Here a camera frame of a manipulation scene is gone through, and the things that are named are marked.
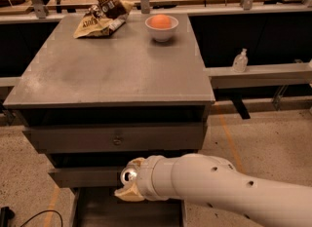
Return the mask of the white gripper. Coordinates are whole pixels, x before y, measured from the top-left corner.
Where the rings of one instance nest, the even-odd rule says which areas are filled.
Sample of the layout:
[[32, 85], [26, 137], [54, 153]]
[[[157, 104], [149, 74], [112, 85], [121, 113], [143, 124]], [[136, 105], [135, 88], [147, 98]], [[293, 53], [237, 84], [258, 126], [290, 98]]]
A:
[[157, 163], [164, 156], [150, 156], [146, 159], [139, 157], [129, 161], [125, 167], [126, 172], [137, 172], [136, 185], [127, 184], [117, 189], [114, 196], [125, 202], [167, 201], [168, 197], [160, 196], [153, 184], [152, 175]]

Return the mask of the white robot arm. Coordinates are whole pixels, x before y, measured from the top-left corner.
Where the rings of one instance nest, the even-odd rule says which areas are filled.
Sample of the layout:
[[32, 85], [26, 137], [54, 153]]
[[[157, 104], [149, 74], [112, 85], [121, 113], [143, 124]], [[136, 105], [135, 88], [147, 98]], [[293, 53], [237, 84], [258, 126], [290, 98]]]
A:
[[312, 227], [311, 187], [248, 176], [223, 158], [136, 158], [120, 179], [115, 196], [126, 202], [177, 199], [235, 212], [264, 227]]

